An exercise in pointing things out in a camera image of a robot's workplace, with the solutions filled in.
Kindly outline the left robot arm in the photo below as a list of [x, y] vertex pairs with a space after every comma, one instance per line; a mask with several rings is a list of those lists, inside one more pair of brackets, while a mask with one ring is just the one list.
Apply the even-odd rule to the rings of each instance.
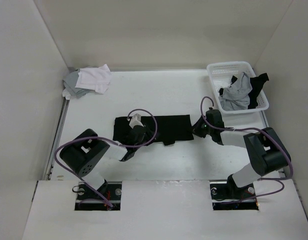
[[106, 195], [108, 187], [107, 181], [97, 170], [101, 158], [126, 162], [134, 157], [140, 146], [150, 144], [155, 139], [156, 133], [157, 131], [151, 130], [146, 125], [135, 125], [125, 138], [129, 147], [124, 147], [118, 141], [111, 143], [103, 139], [96, 139], [98, 134], [89, 128], [77, 137], [77, 139], [84, 138], [85, 140], [63, 147], [59, 157], [71, 171], [90, 186], [90, 195], [99, 200]]

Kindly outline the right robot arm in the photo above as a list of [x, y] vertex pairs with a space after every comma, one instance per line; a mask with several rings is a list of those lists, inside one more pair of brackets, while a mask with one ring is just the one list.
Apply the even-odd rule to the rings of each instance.
[[229, 199], [238, 199], [253, 182], [263, 180], [271, 172], [284, 167], [292, 168], [287, 149], [271, 127], [225, 127], [220, 111], [210, 108], [191, 129], [200, 138], [209, 135], [218, 145], [235, 146], [247, 151], [249, 163], [226, 180], [225, 194]]

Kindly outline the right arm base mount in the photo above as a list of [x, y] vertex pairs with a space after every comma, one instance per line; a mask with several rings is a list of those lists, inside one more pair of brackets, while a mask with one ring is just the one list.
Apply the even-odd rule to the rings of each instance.
[[210, 184], [212, 208], [215, 211], [259, 210], [254, 184], [237, 188], [226, 181], [212, 181]]

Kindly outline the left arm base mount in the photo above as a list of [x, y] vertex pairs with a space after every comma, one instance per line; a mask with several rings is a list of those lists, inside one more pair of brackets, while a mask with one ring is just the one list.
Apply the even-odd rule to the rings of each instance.
[[104, 200], [82, 182], [72, 188], [76, 194], [75, 211], [119, 211], [121, 209], [122, 182], [106, 182], [101, 187], [101, 194], [112, 204], [108, 206]]

